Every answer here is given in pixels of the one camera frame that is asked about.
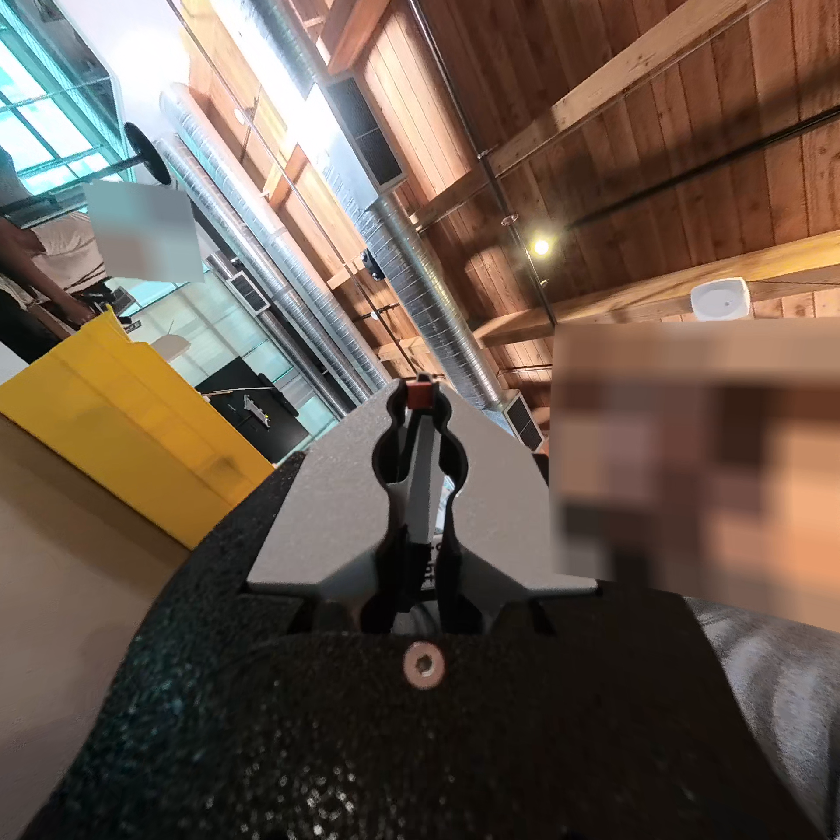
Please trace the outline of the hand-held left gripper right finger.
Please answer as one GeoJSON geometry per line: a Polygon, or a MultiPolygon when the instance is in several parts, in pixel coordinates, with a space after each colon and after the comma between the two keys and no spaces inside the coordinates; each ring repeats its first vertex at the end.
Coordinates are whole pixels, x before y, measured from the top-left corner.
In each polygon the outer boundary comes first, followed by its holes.
{"type": "Polygon", "coordinates": [[[438,393],[441,454],[455,468],[435,569],[441,616],[470,605],[496,617],[513,602],[594,595],[596,581],[558,570],[549,487],[532,452],[450,387],[438,393]]]}

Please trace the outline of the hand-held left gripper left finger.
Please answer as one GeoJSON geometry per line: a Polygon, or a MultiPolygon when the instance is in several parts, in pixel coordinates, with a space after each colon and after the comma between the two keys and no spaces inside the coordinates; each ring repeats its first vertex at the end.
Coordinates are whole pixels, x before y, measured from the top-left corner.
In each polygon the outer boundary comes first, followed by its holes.
{"type": "Polygon", "coordinates": [[[377,593],[375,553],[390,523],[375,450],[401,426],[392,381],[306,453],[246,580],[251,592],[341,604],[352,616],[377,593]]]}

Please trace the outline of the yellow plastic bin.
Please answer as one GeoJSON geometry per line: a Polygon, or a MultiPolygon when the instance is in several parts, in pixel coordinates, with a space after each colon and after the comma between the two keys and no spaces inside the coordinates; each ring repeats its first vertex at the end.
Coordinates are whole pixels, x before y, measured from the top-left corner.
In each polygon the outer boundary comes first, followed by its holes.
{"type": "Polygon", "coordinates": [[[274,469],[111,311],[2,384],[1,410],[190,550],[274,469]]]}

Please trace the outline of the black square panel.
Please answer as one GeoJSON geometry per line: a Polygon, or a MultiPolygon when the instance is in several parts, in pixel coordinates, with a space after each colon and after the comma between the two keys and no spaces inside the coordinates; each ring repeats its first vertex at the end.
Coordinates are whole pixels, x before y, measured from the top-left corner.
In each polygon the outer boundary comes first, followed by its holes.
{"type": "Polygon", "coordinates": [[[196,386],[210,405],[270,463],[309,437],[298,410],[263,373],[235,358],[196,386]]]}

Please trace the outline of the black hanging rod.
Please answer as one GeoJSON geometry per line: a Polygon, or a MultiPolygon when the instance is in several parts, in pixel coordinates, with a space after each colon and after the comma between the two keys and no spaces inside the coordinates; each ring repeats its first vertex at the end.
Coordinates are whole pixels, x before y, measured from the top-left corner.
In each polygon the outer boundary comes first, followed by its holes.
{"type": "Polygon", "coordinates": [[[452,78],[445,63],[443,54],[438,47],[433,30],[424,12],[422,2],[409,1],[408,6],[411,9],[427,47],[432,54],[437,70],[443,79],[449,98],[465,131],[469,145],[476,157],[478,168],[482,171],[482,175],[480,177],[480,188],[484,188],[486,186],[489,187],[501,213],[500,224],[507,230],[509,238],[515,245],[516,249],[521,251],[521,255],[524,257],[524,264],[528,273],[528,278],[537,293],[540,306],[548,318],[550,327],[555,329],[557,326],[557,320],[553,314],[552,306],[544,292],[543,280],[539,276],[538,269],[534,264],[529,247],[521,235],[518,226],[518,215],[512,211],[507,196],[502,189],[501,182],[492,168],[490,162],[490,149],[483,142],[480,132],[477,130],[474,121],[470,118],[463,102],[460,99],[455,80],[452,78]]]}

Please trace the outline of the white ceiling device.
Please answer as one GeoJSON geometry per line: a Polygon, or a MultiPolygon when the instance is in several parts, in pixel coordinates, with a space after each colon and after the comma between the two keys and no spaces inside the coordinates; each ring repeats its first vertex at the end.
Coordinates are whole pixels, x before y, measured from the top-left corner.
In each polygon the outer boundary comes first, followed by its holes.
{"type": "Polygon", "coordinates": [[[752,300],[749,285],[741,277],[711,280],[693,287],[690,309],[697,321],[731,321],[750,315],[752,300]]]}

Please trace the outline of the person's grey sweater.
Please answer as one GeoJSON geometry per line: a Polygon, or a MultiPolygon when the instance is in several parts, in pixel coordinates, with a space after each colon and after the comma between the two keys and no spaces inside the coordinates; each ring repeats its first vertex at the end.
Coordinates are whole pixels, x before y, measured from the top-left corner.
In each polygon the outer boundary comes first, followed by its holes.
{"type": "Polygon", "coordinates": [[[826,838],[839,838],[839,634],[686,598],[771,766],[826,838]]]}

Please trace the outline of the black round disc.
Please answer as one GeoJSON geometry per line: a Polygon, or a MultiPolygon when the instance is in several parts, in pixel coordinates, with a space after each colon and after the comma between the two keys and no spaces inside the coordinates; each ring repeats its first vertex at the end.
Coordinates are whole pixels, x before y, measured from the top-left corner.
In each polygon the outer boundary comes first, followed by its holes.
{"type": "Polygon", "coordinates": [[[134,152],[131,161],[135,165],[141,165],[160,185],[171,186],[172,177],[167,164],[146,134],[129,121],[123,124],[123,131],[134,152]]]}

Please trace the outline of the large window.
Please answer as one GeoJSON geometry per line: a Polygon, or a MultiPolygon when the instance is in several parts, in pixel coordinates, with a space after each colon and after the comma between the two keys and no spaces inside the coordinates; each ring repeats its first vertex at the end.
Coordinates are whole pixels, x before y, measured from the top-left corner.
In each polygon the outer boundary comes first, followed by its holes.
{"type": "Polygon", "coordinates": [[[1,142],[33,195],[126,153],[109,72],[56,2],[1,2],[1,142]]]}

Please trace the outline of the wall vent grille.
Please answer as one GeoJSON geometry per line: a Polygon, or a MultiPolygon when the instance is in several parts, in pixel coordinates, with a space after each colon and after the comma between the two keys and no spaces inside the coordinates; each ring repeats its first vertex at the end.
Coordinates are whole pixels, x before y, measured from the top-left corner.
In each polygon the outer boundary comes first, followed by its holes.
{"type": "Polygon", "coordinates": [[[255,317],[270,309],[270,302],[263,292],[243,271],[235,272],[225,281],[243,306],[255,317]]]}
{"type": "Polygon", "coordinates": [[[520,391],[509,391],[502,413],[515,437],[533,454],[544,443],[544,435],[520,391]]]}

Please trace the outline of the silver duct pipe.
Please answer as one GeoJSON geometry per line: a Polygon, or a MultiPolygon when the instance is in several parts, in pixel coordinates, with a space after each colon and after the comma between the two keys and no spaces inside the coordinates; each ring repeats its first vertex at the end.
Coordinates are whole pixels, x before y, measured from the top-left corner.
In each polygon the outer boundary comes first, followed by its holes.
{"type": "Polygon", "coordinates": [[[215,244],[206,262],[226,282],[243,271],[263,292],[270,309],[249,314],[337,419],[370,396],[370,390],[345,367],[345,359],[325,328],[285,278],[257,237],[175,135],[154,142],[177,187],[190,198],[200,228],[215,244]]]}
{"type": "Polygon", "coordinates": [[[357,403],[387,386],[392,376],[189,87],[171,84],[161,94],[160,107],[174,133],[157,141],[158,151],[263,291],[357,403]]]}
{"type": "Polygon", "coordinates": [[[320,54],[284,2],[242,2],[248,56],[339,205],[372,252],[448,380],[470,404],[501,414],[507,391],[449,291],[443,271],[396,199],[378,190],[328,96],[320,54]]]}

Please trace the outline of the metal duct vent box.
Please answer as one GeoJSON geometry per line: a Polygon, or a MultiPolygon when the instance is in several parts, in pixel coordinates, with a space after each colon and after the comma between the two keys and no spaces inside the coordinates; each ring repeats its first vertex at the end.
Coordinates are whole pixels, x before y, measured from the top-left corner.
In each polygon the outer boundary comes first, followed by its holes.
{"type": "Polygon", "coordinates": [[[403,162],[354,75],[314,85],[306,107],[318,168],[341,203],[367,211],[404,183],[403,162]]]}

